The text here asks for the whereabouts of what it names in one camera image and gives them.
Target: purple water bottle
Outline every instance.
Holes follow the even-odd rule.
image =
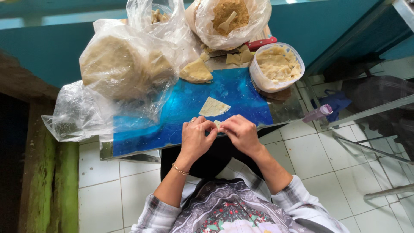
[[[317,108],[313,111],[305,113],[305,118],[302,119],[303,122],[307,123],[322,117],[325,117],[333,113],[331,106],[328,104],[322,105],[320,108]]]

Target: finger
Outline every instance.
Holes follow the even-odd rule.
[[[240,115],[240,114],[237,114],[236,116],[237,116],[239,119],[249,121],[249,120],[247,120],[244,116],[242,116],[242,115]]]
[[[220,128],[228,129],[233,131],[234,133],[238,134],[240,129],[240,125],[233,122],[233,121],[224,121],[220,124]]]
[[[218,131],[217,127],[215,129],[212,129],[210,131],[210,134],[207,136],[207,141],[212,143],[216,139],[218,132],[219,131]]]
[[[228,118],[227,120],[229,120],[229,121],[233,121],[233,122],[235,122],[235,123],[237,123],[237,124],[242,124],[242,119],[241,118],[239,118],[238,116],[236,116],[236,115],[234,115],[234,116],[231,116],[230,118]]]
[[[183,131],[184,131],[184,129],[188,126],[188,124],[189,124],[189,122],[184,122],[184,123],[183,123]]]
[[[207,129],[214,129],[217,128],[216,124],[214,124],[214,122],[212,121],[204,121],[203,123],[200,124],[201,125],[201,129],[202,130],[207,130]]]
[[[234,143],[237,140],[237,135],[234,132],[228,129],[224,129],[223,133],[227,134],[232,143]]]
[[[193,117],[189,123],[194,123],[197,120],[197,117]]]
[[[201,124],[201,123],[203,123],[203,122],[205,122],[205,121],[206,121],[206,118],[205,118],[204,116],[199,116],[199,117],[197,117],[197,119],[194,121],[194,124],[198,125],[198,124]]]

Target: white tile floor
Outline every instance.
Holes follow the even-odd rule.
[[[382,72],[381,67],[376,68],[378,72]],[[323,83],[323,77],[312,80]],[[299,92],[305,97],[304,88]],[[303,98],[301,104],[310,109],[308,99]],[[380,136],[365,122],[322,130],[315,121],[297,121],[260,138],[260,142],[287,171],[298,175],[309,192],[351,233],[414,233],[414,193],[363,199],[367,193],[413,184],[414,166],[340,143],[333,134],[351,141]],[[392,138],[364,145],[407,158],[402,145]],[[79,232],[129,232],[145,197],[160,183],[160,165],[100,161],[97,138],[81,143],[79,149]],[[244,168],[242,163],[233,164],[222,173],[240,176]]]

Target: plastic bag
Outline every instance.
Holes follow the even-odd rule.
[[[58,141],[158,125],[178,81],[177,45],[115,19],[94,28],[79,59],[82,80],[65,85],[53,116],[42,116]]]
[[[167,13],[170,19],[165,23],[151,24],[151,10],[155,9]],[[182,0],[128,0],[127,15],[131,27],[174,43],[179,48],[176,64],[180,70],[200,56],[195,48],[195,36],[185,22]]]
[[[222,36],[213,28],[213,9],[219,0],[196,0],[186,10],[185,17],[201,41],[211,49],[230,50],[257,36],[267,25],[272,13],[269,0],[244,0],[249,13],[247,26],[231,31]]]

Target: patterned shirt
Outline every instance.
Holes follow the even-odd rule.
[[[134,233],[311,233],[295,219],[308,219],[335,233],[349,233],[294,175],[276,195],[264,190],[265,183],[249,169],[236,179],[193,183],[184,186],[181,208],[163,203],[154,195],[146,203]]]

